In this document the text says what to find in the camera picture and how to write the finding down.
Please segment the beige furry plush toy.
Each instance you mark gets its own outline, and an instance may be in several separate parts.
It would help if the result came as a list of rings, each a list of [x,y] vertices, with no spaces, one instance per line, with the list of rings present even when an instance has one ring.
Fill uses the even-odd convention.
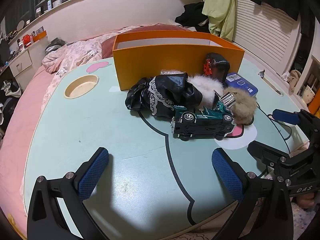
[[[199,105],[200,108],[212,108],[214,92],[217,92],[219,96],[230,92],[235,98],[235,104],[231,107],[234,122],[237,125],[246,126],[253,122],[254,113],[257,108],[257,100],[255,97],[250,96],[245,90],[233,87],[224,88],[219,80],[204,75],[190,76],[188,77],[188,82],[197,88],[203,96]]]

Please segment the green toy car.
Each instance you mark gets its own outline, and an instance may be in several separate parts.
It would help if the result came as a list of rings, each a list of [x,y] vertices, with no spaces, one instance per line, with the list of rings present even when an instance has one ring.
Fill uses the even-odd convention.
[[[222,140],[235,128],[231,107],[234,96],[228,92],[223,96],[215,93],[213,107],[188,110],[183,106],[174,106],[175,116],[171,121],[174,137],[183,141],[191,138],[213,138]]]

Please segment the black red pouch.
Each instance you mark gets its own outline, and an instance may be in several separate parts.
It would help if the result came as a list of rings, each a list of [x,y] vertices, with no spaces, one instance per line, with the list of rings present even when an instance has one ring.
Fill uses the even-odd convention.
[[[221,83],[226,80],[230,70],[230,63],[220,54],[209,53],[206,55],[203,64],[203,73],[205,76],[217,79]]]

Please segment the black lace garment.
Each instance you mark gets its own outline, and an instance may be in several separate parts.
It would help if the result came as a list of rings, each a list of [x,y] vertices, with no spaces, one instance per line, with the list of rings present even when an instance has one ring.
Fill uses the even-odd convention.
[[[131,111],[148,109],[153,116],[170,119],[175,115],[174,106],[190,109],[202,99],[187,73],[164,74],[140,79],[129,89],[125,105]]]

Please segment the metal clip on table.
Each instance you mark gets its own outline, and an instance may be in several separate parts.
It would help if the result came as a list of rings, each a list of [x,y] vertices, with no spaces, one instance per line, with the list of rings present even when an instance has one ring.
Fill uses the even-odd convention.
[[[258,73],[258,75],[263,79],[264,76],[265,76],[265,70],[260,71],[260,72]]]

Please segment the green hanging jacket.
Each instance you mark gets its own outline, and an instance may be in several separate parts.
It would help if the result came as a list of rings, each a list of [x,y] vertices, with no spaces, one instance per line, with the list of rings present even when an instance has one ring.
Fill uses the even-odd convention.
[[[211,34],[231,41],[235,27],[235,0],[204,0],[202,13],[208,17]]]

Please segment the black clothes pile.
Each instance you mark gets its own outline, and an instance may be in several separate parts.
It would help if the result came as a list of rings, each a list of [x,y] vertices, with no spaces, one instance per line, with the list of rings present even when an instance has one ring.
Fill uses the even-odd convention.
[[[175,22],[183,27],[194,27],[196,31],[210,33],[209,18],[202,13],[204,2],[184,5],[184,12],[175,18]]]

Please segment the white bedside drawer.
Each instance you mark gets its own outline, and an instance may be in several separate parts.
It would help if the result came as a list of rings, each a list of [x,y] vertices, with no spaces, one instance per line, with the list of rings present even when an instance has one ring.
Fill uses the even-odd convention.
[[[9,62],[10,70],[21,90],[24,91],[26,89],[36,71],[40,68],[48,44],[48,37],[45,36],[19,53]]]

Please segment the pink floral blanket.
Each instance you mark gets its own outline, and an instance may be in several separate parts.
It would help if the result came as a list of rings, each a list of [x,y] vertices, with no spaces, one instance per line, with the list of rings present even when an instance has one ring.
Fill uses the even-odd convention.
[[[42,60],[42,67],[44,67],[46,72],[48,72],[49,74],[53,74],[53,80],[48,86],[43,97],[41,110],[43,111],[45,109],[57,85],[67,73],[83,64],[99,61],[102,59],[102,42],[110,37],[122,34],[123,31],[140,26],[122,27],[103,35],[90,38],[88,40],[79,40],[73,43],[68,43],[46,55]]]

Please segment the orange cardboard box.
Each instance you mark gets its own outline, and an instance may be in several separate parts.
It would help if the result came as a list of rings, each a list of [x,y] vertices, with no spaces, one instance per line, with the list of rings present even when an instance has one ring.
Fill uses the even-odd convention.
[[[222,55],[230,63],[230,72],[237,72],[245,52],[208,33],[154,30],[117,35],[112,53],[120,90],[128,90],[141,78],[157,76],[162,70],[201,74],[209,53]]]

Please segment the grey bag on bed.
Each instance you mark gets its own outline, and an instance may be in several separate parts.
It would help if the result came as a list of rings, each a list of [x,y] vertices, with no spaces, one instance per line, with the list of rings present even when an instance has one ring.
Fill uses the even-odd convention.
[[[59,48],[61,48],[62,46],[64,46],[66,44],[66,42],[60,38],[55,38],[53,39],[50,44],[48,44],[48,46],[45,49],[45,55],[48,55],[50,52],[55,51]]]

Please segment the small orange box on shelf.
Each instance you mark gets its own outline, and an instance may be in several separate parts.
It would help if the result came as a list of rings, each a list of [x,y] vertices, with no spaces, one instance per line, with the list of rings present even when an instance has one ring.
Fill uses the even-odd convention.
[[[40,40],[40,39],[42,39],[42,38],[45,38],[46,36],[47,36],[47,32],[46,32],[46,31],[43,31],[43,32],[35,35],[35,36],[33,37],[33,41],[34,41],[34,42],[37,42],[38,40]]]

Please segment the dark red pillow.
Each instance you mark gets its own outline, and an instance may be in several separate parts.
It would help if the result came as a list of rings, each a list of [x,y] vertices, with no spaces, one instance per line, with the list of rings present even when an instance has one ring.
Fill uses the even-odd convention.
[[[182,26],[177,25],[169,25],[169,24],[155,24],[155,25],[147,25],[135,27],[130,30],[123,31],[122,33],[135,33],[140,31],[153,31],[153,30],[183,30],[189,31],[189,29],[184,28]],[[113,56],[113,45],[116,36],[110,37],[101,43],[101,57],[102,59],[106,59]]]

